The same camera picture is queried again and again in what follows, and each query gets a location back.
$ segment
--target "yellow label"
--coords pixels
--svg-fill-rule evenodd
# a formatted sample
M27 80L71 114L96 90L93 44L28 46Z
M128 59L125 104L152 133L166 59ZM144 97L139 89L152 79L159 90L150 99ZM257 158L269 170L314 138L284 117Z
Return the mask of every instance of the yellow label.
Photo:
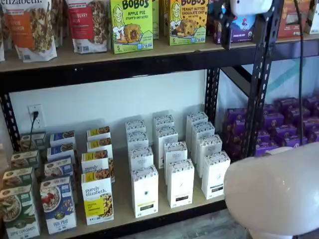
M87 217L104 214L103 198L92 201L84 201L84 209Z

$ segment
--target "black cable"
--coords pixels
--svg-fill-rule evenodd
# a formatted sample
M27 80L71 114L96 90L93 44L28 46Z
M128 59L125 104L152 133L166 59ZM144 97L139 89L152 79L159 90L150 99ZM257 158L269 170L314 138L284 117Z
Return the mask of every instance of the black cable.
M33 120L32 120L32 124L31 124L31 130L30 130L30 143L29 143L29 150L31 150L31 145L32 145L32 131L33 131L33 125L34 122L36 120L36 118L39 116L39 112L38 111L34 111L33 112Z
M304 58L304 33L302 26L302 17L300 14L298 1L294 0L296 12L298 15L298 24L300 30L300 66L299 66L299 111L300 111L300 145L303 144L304 137L304 117L303 117L303 104L302 104L302 89L303 89L303 58Z

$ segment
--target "electrical outlet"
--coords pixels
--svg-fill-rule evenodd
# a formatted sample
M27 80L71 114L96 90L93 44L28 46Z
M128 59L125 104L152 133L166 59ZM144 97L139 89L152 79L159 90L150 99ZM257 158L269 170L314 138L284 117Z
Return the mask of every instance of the electrical outlet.
M29 110L31 123L33 121L33 112L34 111L38 111L39 112L38 117L35 119L33 128L44 128L45 127L45 122L44 122L44 117L43 117L42 105L28 106L28 110Z

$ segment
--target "oat bites box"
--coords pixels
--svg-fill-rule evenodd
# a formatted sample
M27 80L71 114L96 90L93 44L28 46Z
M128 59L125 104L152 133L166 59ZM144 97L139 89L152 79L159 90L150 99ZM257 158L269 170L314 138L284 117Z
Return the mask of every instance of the oat bites box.
M152 0L110 0L115 54L153 49Z
M169 0L169 45L204 43L208 0Z

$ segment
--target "floor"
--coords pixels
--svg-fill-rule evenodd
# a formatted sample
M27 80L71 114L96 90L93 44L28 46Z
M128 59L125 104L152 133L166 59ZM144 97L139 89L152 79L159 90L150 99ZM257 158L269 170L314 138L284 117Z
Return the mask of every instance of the floor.
M247 239L246 230L237 224L227 210L207 214L161 228L120 239ZM319 231L299 239L319 239Z

